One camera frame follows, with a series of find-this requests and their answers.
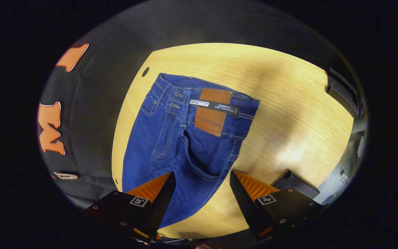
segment orange lettering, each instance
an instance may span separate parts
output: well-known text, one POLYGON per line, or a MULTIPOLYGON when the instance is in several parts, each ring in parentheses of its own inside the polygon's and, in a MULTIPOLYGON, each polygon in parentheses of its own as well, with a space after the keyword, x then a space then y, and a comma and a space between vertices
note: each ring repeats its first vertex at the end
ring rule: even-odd
POLYGON ((38 123, 43 129, 39 135, 39 143, 42 151, 56 151, 61 155, 65 155, 64 145, 61 141, 57 140, 56 143, 52 143, 54 140, 60 138, 60 133, 50 126, 52 124, 56 129, 60 126, 60 103, 55 102, 54 105, 39 103, 38 123))
POLYGON ((81 56, 85 53, 88 48, 88 44, 84 44, 81 47, 72 47, 62 55, 56 66, 65 67, 66 72, 70 72, 78 63, 81 56))

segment wood grain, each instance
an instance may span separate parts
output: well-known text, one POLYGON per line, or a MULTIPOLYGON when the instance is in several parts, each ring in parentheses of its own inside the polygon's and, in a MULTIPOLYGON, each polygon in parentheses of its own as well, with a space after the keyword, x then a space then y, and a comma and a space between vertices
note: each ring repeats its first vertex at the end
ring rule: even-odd
MULTIPOLYGON (((326 93, 327 74, 292 55, 242 44, 191 44, 147 58, 117 120, 112 174, 121 191, 123 157, 134 120, 159 73, 198 77, 260 100, 232 169, 272 183, 291 169, 319 186, 348 143, 353 118, 326 93), (149 67, 145 77, 144 70, 149 67)), ((170 238, 208 238, 248 228, 229 186, 229 174, 196 214, 159 230, 170 238)))

